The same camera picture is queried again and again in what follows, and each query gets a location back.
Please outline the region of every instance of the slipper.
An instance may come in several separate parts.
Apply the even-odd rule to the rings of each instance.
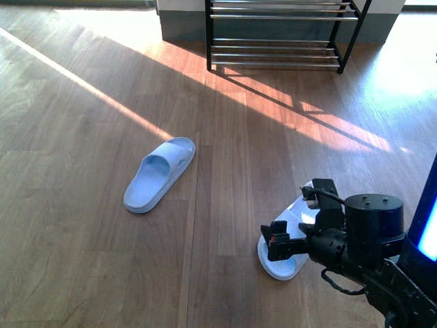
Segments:
[[[302,196],[293,202],[286,210],[279,215],[275,221],[287,221],[287,233],[290,238],[304,238],[305,234],[299,230],[299,223],[314,224],[315,216],[319,210],[311,210]],[[308,259],[308,254],[296,254],[288,260],[271,262],[267,259],[268,248],[266,240],[261,235],[258,241],[258,258],[264,270],[277,280],[290,280],[302,268]]]
[[[185,137],[166,141],[141,161],[137,175],[124,193],[124,206],[132,213],[151,210],[191,163],[194,143]]]

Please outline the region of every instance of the robotic arm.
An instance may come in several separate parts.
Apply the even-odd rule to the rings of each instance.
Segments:
[[[437,262],[420,250],[419,240],[424,239],[432,213],[437,221],[437,157],[408,233],[404,232],[403,204],[396,197],[363,194],[343,201],[330,179],[313,179],[311,186],[302,187],[302,194],[308,205],[320,208],[315,223],[300,223],[306,238],[297,239],[290,239],[286,221],[262,225],[270,261],[308,253],[326,267],[322,277],[331,286],[348,295],[365,294],[369,304],[385,316],[386,327],[437,327]],[[435,241],[437,223],[428,230]],[[437,248],[436,242],[428,244]],[[363,289],[344,290],[327,271]]]

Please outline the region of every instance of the baseboard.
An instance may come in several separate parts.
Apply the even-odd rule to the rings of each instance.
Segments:
[[[384,43],[396,21],[396,14],[367,14],[357,42]],[[205,13],[160,10],[166,41],[205,40]],[[216,37],[273,40],[327,40],[331,22],[301,20],[217,20]],[[348,42],[356,23],[342,23],[337,41]]]
[[[51,7],[91,8],[153,8],[153,1],[144,0],[0,0],[3,5],[47,5]]]

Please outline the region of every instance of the metal shoe rack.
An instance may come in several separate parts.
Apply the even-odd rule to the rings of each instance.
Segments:
[[[279,0],[206,0],[207,69],[217,66],[297,67],[337,69],[348,62],[371,0],[360,11],[353,0],[337,2]],[[216,38],[214,22],[226,20],[283,20],[333,22],[327,40],[265,40],[263,38]],[[342,22],[354,22],[352,37],[341,55],[336,37]]]

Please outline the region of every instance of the wooden floor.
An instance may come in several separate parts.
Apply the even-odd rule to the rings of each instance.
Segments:
[[[342,75],[206,72],[153,11],[0,6],[0,328],[382,327],[320,265],[279,282],[255,246],[316,177],[400,197],[409,225],[437,153],[436,30],[402,14]],[[174,136],[191,166],[128,212],[140,160]]]

